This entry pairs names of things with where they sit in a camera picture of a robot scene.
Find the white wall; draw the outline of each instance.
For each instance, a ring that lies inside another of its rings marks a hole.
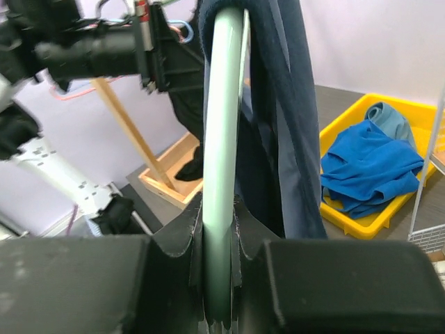
[[[301,0],[317,84],[436,104],[445,1]]]
[[[93,16],[96,1],[82,0],[86,16]],[[187,19],[194,0],[167,7],[168,17]],[[104,16],[119,17],[121,1],[104,6]],[[165,95],[140,90],[137,77],[112,83],[129,115],[155,153],[175,142],[185,129],[177,122]],[[126,175],[143,164],[111,113],[91,93],[69,102],[55,100],[49,83],[29,84],[17,98],[42,123],[53,146],[87,176],[100,184],[124,186]],[[57,190],[12,163],[0,162],[0,211],[33,233],[41,233],[72,209]]]

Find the red label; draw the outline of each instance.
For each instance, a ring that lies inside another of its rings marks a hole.
[[[149,20],[149,11],[148,11],[148,3],[146,2],[146,0],[138,0],[136,2],[137,6],[143,7],[144,8],[144,14],[140,17],[140,21],[141,22],[148,22]]]

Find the yellow plastic tray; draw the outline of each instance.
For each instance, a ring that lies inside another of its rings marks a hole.
[[[378,94],[366,94],[321,131],[321,156],[326,154],[340,132],[349,128],[351,125],[363,121],[368,108],[380,101],[390,104],[408,119],[414,134],[417,150],[422,157],[425,157],[436,108],[426,104],[408,102]],[[427,179],[434,172],[435,167],[430,164]],[[321,215],[331,223],[342,228],[345,234],[351,234],[358,239],[372,239],[383,227],[389,228],[391,218],[413,194],[414,193],[409,193],[396,197],[384,211],[360,219],[351,219],[349,216],[329,206],[340,207],[341,205],[338,202],[321,203]]]

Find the black cloth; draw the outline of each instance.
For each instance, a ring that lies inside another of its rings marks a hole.
[[[201,50],[197,25],[197,13],[201,3],[201,0],[197,2],[196,9],[194,10],[193,16],[189,21],[189,24],[195,33],[195,37],[189,43],[187,43],[186,47],[190,48],[191,51],[198,56],[204,58]],[[181,33],[183,36],[187,36],[187,28],[182,27]],[[172,102],[173,111],[175,112],[178,121],[200,141],[200,145],[195,149],[193,154],[193,159],[187,162],[181,168],[181,170],[175,175],[175,178],[181,181],[198,180],[202,177],[204,168],[204,149],[202,146],[204,141],[204,89],[202,88],[181,93],[169,93],[168,95],[170,97],[170,101]]]
[[[250,213],[278,237],[284,238],[278,147],[272,129],[252,112],[250,88],[243,89],[236,148],[235,193]]]

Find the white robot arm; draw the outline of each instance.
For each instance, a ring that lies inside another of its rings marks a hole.
[[[0,160],[15,162],[64,193],[79,206],[95,235],[98,227],[103,234],[128,228],[151,234],[140,218],[133,217],[131,200],[91,181],[51,147],[39,124],[14,101],[18,89],[0,77]]]

